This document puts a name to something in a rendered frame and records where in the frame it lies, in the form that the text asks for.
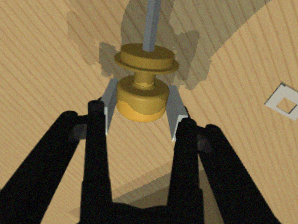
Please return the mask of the brass door knob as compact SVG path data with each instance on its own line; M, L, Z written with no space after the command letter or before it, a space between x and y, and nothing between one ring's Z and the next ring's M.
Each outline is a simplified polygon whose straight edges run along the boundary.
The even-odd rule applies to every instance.
M175 53L155 45L160 6L161 0L148 0L143 43L125 44L114 56L117 65L135 72L118 82L116 106L121 115L136 122L152 122L163 116L169 88L155 76L179 69Z

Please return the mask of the grey metal plate with square hole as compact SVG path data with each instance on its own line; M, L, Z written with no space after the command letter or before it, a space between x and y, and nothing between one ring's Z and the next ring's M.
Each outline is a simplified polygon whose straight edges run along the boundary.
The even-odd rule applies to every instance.
M284 97L297 104L289 113L276 107ZM298 118L298 92L282 83L278 86L278 88L274 91L264 105L294 121Z

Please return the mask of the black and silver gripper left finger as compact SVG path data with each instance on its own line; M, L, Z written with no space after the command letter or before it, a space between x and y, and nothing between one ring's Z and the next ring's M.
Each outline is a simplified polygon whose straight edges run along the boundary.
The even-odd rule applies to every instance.
M41 223L83 139L79 224L115 224L106 135L116 106L117 84L118 79L110 79L102 98L88 102L87 115L60 114L1 189L0 224Z

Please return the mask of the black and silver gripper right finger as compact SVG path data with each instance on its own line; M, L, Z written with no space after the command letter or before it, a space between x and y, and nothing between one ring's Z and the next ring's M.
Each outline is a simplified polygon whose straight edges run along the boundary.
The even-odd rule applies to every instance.
M282 224L222 130L214 124L198 126L175 85L169 85L166 113L176 141L167 199L171 224L205 224L198 155L224 224Z

